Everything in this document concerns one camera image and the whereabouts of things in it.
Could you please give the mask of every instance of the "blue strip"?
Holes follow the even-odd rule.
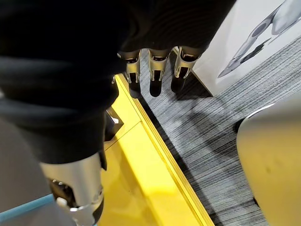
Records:
[[[39,199],[33,200],[31,202],[25,203],[21,206],[17,206],[17,207],[14,207],[14,208],[10,209],[10,210],[4,211],[4,212],[0,213],[0,223],[2,223],[3,221],[6,221],[8,219],[17,217],[17,216],[19,216],[21,214],[24,214],[26,212],[29,212],[29,211],[31,211],[35,208],[46,205],[46,204],[48,204],[50,202],[53,202],[53,201],[54,201],[53,195],[49,194],[49,195],[46,195],[42,198],[39,198]]]

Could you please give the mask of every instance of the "yellow platform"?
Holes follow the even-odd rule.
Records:
[[[99,226],[213,226],[127,82],[116,76],[113,109],[124,122],[105,143],[102,172],[105,205]]]

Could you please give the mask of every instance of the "poster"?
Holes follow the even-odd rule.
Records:
[[[301,36],[301,0],[238,0],[193,67],[217,95]]]

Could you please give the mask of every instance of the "robotic hand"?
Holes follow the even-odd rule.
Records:
[[[140,49],[148,48],[150,93],[158,96],[167,57],[178,46],[171,88],[180,91],[233,4],[1,2],[0,116],[18,127],[57,204],[77,225],[94,225],[103,210],[103,112],[118,96],[113,75],[126,71],[138,97]]]

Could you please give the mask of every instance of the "striped carpet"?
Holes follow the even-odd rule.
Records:
[[[242,171],[233,124],[301,89],[301,38],[216,97],[190,75],[181,94],[170,90],[175,54],[162,93],[149,94],[147,52],[141,57],[140,99],[169,150],[217,226],[268,225]]]

